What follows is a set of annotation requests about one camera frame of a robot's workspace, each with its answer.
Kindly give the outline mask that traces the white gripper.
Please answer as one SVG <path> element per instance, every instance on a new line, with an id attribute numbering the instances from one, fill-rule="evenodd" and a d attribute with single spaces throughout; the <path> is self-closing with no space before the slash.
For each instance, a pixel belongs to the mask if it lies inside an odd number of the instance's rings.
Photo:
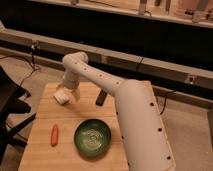
<path id="1" fill-rule="evenodd" d="M 62 83 L 66 88 L 72 90 L 71 91 L 72 96 L 76 101 L 79 101 L 80 100 L 80 89 L 78 88 L 79 76 L 76 74 L 73 75 L 64 74 L 64 76 L 62 77 Z"/>

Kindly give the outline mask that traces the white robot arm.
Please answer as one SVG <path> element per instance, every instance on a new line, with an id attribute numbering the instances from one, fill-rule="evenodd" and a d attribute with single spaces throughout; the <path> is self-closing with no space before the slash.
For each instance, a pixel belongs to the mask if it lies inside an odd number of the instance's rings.
<path id="1" fill-rule="evenodd" d="M 87 62 L 84 52 L 65 55 L 63 85 L 76 89 L 83 76 L 114 97 L 129 171 L 175 171 L 176 163 L 151 83 L 120 78 Z"/>

